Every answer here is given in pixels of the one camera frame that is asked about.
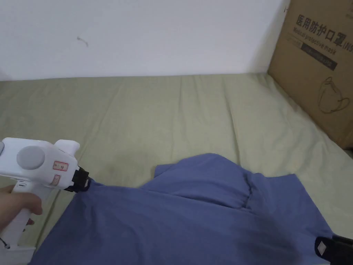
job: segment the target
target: blue t-shirt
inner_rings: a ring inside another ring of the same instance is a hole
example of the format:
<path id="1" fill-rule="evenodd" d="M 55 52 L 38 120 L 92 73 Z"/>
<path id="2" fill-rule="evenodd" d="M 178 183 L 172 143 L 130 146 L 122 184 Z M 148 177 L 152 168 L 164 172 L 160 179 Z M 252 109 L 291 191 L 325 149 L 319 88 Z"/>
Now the blue t-shirt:
<path id="1" fill-rule="evenodd" d="M 296 175 L 204 154 L 157 166 L 140 188 L 92 182 L 30 264 L 322 264 L 315 239 L 332 235 Z"/>

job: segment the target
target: finger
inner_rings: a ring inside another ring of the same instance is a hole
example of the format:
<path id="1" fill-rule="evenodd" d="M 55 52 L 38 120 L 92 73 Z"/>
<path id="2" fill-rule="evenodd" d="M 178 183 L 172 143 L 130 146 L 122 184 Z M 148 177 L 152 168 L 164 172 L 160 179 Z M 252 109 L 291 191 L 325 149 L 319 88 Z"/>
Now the finger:
<path id="1" fill-rule="evenodd" d="M 15 185 L 10 185 L 7 187 L 3 187 L 0 189 L 0 192 L 4 192 L 4 193 L 11 193 L 11 191 L 13 190 L 13 188 L 15 187 Z"/>
<path id="2" fill-rule="evenodd" d="M 43 213 L 42 200 L 33 193 L 11 193 L 14 200 L 18 201 L 18 205 L 21 208 L 26 208 L 36 215 Z"/>

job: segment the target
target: black clip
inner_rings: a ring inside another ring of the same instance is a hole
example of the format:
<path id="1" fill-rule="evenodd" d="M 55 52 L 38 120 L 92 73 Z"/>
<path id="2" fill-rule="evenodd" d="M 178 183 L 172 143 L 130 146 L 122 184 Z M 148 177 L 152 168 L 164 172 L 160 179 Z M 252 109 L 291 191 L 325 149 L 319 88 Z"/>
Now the black clip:
<path id="1" fill-rule="evenodd" d="M 334 235 L 332 239 L 317 237 L 315 253 L 331 265 L 353 265 L 353 240 Z"/>

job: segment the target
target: t-shirt sleeve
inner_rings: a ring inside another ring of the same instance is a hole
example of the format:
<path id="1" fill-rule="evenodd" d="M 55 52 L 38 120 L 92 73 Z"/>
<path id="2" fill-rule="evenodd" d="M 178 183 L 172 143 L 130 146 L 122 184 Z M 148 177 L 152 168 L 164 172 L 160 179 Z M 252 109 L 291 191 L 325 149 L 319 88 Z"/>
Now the t-shirt sleeve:
<path id="1" fill-rule="evenodd" d="M 295 174 L 267 178 L 248 176 L 251 194 L 246 208 L 270 216 L 275 222 L 312 236 L 332 236 L 332 231 Z"/>

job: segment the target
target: bed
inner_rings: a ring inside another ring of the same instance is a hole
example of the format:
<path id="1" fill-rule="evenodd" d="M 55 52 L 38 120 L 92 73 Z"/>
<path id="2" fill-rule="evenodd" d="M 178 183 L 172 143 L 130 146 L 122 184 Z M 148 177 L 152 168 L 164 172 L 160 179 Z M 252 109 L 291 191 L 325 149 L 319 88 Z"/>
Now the bed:
<path id="1" fill-rule="evenodd" d="M 96 181 L 138 187 L 158 164 L 217 153 L 268 177 L 296 173 L 332 230 L 353 238 L 353 160 L 267 74 L 0 82 L 0 99 L 2 138 L 75 140 Z M 21 243 L 39 246 L 72 197 L 52 192 Z"/>

